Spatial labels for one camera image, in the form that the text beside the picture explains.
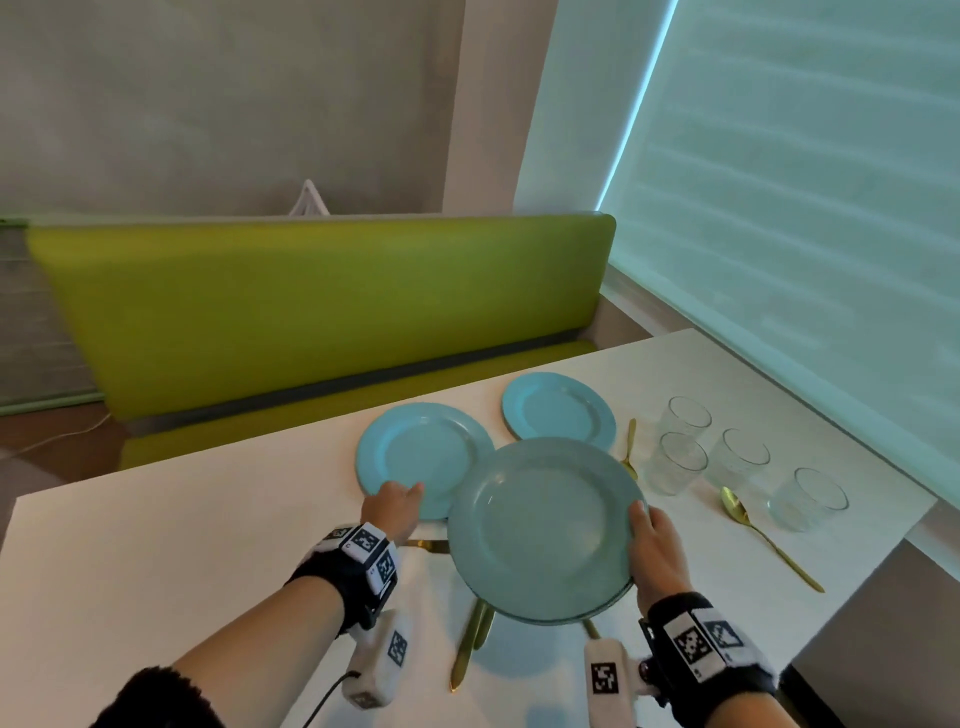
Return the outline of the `person's right hand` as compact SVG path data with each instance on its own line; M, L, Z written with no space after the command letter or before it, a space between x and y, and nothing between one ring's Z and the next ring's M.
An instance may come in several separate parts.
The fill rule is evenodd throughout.
M643 617L660 601L691 593L689 565L682 539L663 509L645 505L653 525L653 546L643 557L630 557L630 577L636 587L637 606Z

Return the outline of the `person's left hand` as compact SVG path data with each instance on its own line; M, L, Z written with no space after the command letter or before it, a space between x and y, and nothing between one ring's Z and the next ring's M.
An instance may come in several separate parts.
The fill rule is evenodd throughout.
M377 504L376 494L364 498L361 520L383 531L398 546L404 546L420 521L421 504Z

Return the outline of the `light blue plate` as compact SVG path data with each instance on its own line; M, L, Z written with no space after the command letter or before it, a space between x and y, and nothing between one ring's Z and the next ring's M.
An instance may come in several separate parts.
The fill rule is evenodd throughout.
M362 492L388 481L424 486L422 521L444 521L468 473L496 450L485 427L449 405L413 402L391 407L361 435L355 473Z
M572 377L533 371L511 381L501 396L501 414L518 440L563 438L608 451L618 425L612 408L594 389Z

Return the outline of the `large blue plate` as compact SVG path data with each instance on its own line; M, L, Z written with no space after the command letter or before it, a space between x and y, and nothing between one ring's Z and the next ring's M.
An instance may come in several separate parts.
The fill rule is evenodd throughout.
M511 614L551 620L600 606L631 580L628 510L637 481L591 444L506 444L462 481L447 518L467 587Z
M535 625L535 626L559 626L559 625L572 625L574 623L582 622L583 620L599 616L600 614L608 611L618 604L619 601L623 600L624 597L630 593L636 587L635 582L630 579L627 581L623 588L620 588L617 593L614 594L610 599L603 602L600 606L591 608L583 613L577 613L568 616L561 616L551 619L535 619L519 616L517 614L509 613L499 607L494 606L492 601L486 599L486 597L480 596L480 594L469 587L470 593L479 601L483 601L494 613L502 615L509 620L524 624L524 625Z

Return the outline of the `person's right forearm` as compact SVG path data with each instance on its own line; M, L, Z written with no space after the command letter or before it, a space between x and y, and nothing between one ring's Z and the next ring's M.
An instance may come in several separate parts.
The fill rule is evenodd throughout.
M704 728L800 728L773 695L741 693L713 710Z

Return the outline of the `person's left forearm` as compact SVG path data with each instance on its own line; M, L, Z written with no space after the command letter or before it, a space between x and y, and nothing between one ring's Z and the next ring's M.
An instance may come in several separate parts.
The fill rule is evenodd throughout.
M297 578L172 664L131 676L90 728L281 728L344 616L328 581Z

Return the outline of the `clear drinking glass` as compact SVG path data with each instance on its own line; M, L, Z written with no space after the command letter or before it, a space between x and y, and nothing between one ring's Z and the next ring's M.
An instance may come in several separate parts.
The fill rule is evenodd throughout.
M665 496L677 496L701 477L709 456L693 437L677 431L659 436L653 453L642 467L643 481Z
M712 413L700 402L684 395L672 396L660 420L661 433L676 433L694 441L699 440L712 426Z
M738 492L770 464L771 452L759 438L731 427L722 432L707 458L707 482Z
M810 532L850 508L846 491L813 467L797 467L766 503L771 518L793 532Z

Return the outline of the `black wristband with markers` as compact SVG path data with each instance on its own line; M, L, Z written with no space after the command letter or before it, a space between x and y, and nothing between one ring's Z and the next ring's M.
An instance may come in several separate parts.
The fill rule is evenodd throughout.
M639 624L652 652L654 685L685 728L705 728L728 699L776 695L779 676L762 651L701 593L656 601Z
M304 556L286 581L305 577L326 581L340 595L339 635L354 627L371 630L400 580L397 545L371 522L338 525Z

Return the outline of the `green bench seat cushion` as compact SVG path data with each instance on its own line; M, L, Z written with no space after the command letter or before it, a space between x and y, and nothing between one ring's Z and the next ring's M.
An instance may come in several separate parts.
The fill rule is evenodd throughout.
M132 438L121 450L118 469L198 453L596 351L597 346L589 340L542 346Z

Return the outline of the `green bench backrest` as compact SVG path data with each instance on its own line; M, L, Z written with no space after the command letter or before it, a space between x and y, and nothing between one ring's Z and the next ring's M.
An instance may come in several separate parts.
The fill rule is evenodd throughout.
M498 349L594 317L605 213L32 226L122 421Z

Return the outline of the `white pointed object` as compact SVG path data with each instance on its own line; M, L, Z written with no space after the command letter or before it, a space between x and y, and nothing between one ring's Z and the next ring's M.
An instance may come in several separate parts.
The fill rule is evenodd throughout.
M330 217L330 215L330 210L314 182L310 178L305 179L289 216L321 218Z

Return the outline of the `large white roller blind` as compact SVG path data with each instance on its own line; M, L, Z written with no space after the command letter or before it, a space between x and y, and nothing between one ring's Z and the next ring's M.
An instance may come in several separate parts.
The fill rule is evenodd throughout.
M960 0L671 0L610 263L960 507Z

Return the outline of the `narrow white roller blind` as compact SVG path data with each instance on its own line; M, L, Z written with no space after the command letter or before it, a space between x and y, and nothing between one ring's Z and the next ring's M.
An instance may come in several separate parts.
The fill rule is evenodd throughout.
M516 213L596 211L679 0L558 0L513 197Z

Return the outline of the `grey panel with green frame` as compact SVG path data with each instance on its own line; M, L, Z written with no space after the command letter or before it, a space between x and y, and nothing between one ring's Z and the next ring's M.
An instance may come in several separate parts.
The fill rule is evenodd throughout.
M28 222L0 217L0 417L102 403L52 289Z

